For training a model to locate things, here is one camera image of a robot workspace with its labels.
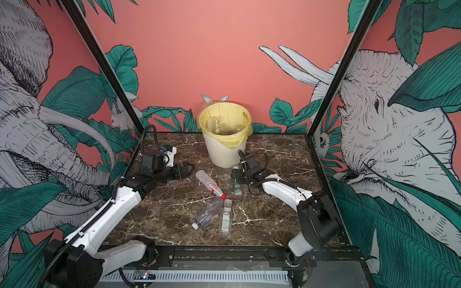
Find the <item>yellow trash bag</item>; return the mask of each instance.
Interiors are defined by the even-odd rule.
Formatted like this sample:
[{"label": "yellow trash bag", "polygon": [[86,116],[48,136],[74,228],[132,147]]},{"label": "yellow trash bag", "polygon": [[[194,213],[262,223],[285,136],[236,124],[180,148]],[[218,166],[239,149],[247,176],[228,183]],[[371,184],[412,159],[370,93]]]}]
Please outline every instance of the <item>yellow trash bag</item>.
[{"label": "yellow trash bag", "polygon": [[[208,130],[208,118],[210,117],[219,117],[221,125],[226,123],[230,128],[241,125],[243,129],[232,135],[216,135]],[[229,149],[236,149],[248,136],[253,134],[251,120],[250,112],[243,106],[230,102],[213,102],[203,108],[199,115],[198,125],[204,135],[218,140]]]}]

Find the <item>empty plastic bottle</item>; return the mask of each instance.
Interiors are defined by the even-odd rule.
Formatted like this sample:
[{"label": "empty plastic bottle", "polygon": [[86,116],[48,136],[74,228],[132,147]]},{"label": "empty plastic bottle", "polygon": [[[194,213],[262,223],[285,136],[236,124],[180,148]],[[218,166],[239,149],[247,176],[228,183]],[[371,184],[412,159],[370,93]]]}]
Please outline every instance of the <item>empty plastic bottle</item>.
[{"label": "empty plastic bottle", "polygon": [[224,201],[219,197],[213,197],[213,201],[195,217],[195,221],[192,223],[192,227],[195,230],[199,229],[200,227],[204,227],[213,216],[221,210]]},{"label": "empty plastic bottle", "polygon": [[223,200],[226,198],[226,194],[223,193],[221,188],[219,188],[216,182],[213,179],[211,179],[211,177],[208,176],[208,174],[204,170],[197,171],[195,177],[197,177],[197,179],[199,179],[199,181],[202,182],[203,185],[208,190],[213,192],[216,196],[221,197],[221,199]]}]

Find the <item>elephant tusk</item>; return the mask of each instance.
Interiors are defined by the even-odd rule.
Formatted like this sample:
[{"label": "elephant tusk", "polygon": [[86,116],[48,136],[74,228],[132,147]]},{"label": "elephant tusk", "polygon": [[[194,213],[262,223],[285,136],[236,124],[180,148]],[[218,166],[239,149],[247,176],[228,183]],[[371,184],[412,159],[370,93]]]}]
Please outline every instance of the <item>elephant tusk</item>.
[{"label": "elephant tusk", "polygon": [[69,115],[65,115],[61,112],[48,108],[46,106],[41,105],[40,111],[38,114],[40,120],[47,124],[57,124],[63,125],[69,128],[73,128],[79,131],[82,131],[89,136],[93,137],[99,143],[103,145],[103,147],[107,150],[109,157],[111,158],[111,170],[114,168],[115,165],[115,156],[112,151],[109,142],[107,142],[106,138],[102,136],[98,131],[96,131],[93,127],[87,125],[86,123],[75,119]]}]

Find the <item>black cable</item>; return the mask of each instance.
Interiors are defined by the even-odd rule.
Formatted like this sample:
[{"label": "black cable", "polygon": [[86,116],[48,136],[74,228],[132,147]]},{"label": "black cable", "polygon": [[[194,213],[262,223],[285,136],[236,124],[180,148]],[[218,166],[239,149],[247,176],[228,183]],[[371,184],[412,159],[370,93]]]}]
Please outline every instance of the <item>black cable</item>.
[{"label": "black cable", "polygon": [[[115,183],[115,185],[113,186],[112,188],[112,199],[115,201],[115,198],[117,197],[117,188],[118,188],[118,184],[120,183],[121,179],[119,179],[117,181],[117,183]],[[99,218],[101,218],[102,215],[104,215],[104,213],[107,212],[107,210],[109,210],[109,208],[114,204],[114,202],[109,202],[107,204],[106,207],[104,207],[104,209],[101,210],[100,213],[98,213],[90,222],[88,222],[88,224],[86,224],[85,226],[83,226],[79,232],[82,232],[82,233],[85,233]],[[37,288],[43,288],[43,286],[45,285],[45,282],[48,278],[48,275],[51,271],[51,269],[53,269],[53,267],[56,265],[56,263],[59,261],[59,259],[62,257],[62,255],[67,251],[67,249],[69,249],[71,247],[71,245],[77,241],[78,238],[80,238],[81,235],[80,233],[77,233],[75,234],[74,237],[72,237],[57,253],[56,253],[56,256],[53,257],[53,259],[51,260],[50,264],[48,265],[48,267],[45,269],[45,271],[43,272],[41,278],[40,278],[40,281],[38,282],[37,284]]]},{"label": "black cable", "polygon": [[156,145],[157,149],[160,150],[159,142],[157,140],[157,128],[154,125],[149,124],[149,125],[146,126],[146,128],[144,128],[144,130],[141,133],[141,140],[140,140],[141,154],[144,154],[144,138],[146,138],[146,135],[149,134],[149,133],[154,134],[155,145]]},{"label": "black cable", "polygon": [[142,287],[147,287],[147,286],[149,286],[150,284],[152,284],[152,282],[149,282],[149,283],[145,283],[145,282],[144,282],[144,283],[142,283],[142,285],[136,284],[136,283],[131,284],[130,282],[128,282],[128,279],[126,279],[125,274],[123,274],[122,267],[120,267],[120,268],[118,269],[118,273],[120,274],[120,277],[122,277],[123,282],[125,282],[125,284],[128,285],[128,286],[130,286],[131,288],[136,288],[136,287],[142,288]]}]

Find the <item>bottle label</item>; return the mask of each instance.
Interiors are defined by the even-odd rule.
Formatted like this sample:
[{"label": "bottle label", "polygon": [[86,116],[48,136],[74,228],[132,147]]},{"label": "bottle label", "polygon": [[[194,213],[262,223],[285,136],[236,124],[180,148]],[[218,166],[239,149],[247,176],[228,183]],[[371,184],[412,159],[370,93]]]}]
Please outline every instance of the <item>bottle label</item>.
[{"label": "bottle label", "polygon": [[229,232],[229,224],[231,221],[231,213],[223,212],[223,221],[221,222],[221,231]]}]

